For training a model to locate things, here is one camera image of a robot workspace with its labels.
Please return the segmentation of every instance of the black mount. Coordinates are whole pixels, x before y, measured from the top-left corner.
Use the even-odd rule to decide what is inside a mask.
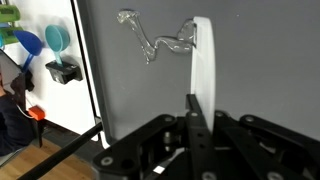
[[[320,179],[318,141],[252,115],[236,121],[223,111],[215,112],[212,134],[195,95],[187,95],[187,108],[186,116],[160,115],[98,154],[93,159],[96,178],[146,179],[174,157],[153,179]],[[94,128],[88,131],[90,137],[99,133],[101,123]],[[90,139],[80,140],[82,136],[78,145]],[[74,152],[74,146],[71,143],[19,179],[41,177],[66,157],[64,152]]]
[[[25,81],[26,81],[26,90],[28,90],[29,92],[33,91],[34,89],[34,84],[32,83],[32,73],[28,70],[25,73]]]
[[[79,66],[62,62],[63,66],[57,64],[57,61],[51,61],[46,64],[46,68],[50,71],[51,77],[54,81],[67,84],[71,80],[82,80],[81,70]]]

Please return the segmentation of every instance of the gray wall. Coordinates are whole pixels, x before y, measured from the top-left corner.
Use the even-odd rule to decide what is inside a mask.
[[[320,1],[86,3],[82,7],[89,16],[83,15],[83,20],[91,21],[84,29],[90,31],[87,41],[93,40],[95,46],[89,49],[94,57],[90,60],[100,71],[100,100],[105,103],[101,107],[107,110],[105,125],[112,136],[121,138],[160,113],[183,112],[184,95],[189,92],[191,56],[174,55],[162,47],[156,62],[146,65],[135,34],[116,20],[120,9],[130,8],[140,11],[151,41],[176,35],[188,18],[210,17],[215,31],[217,109],[235,118],[252,113],[320,139]]]

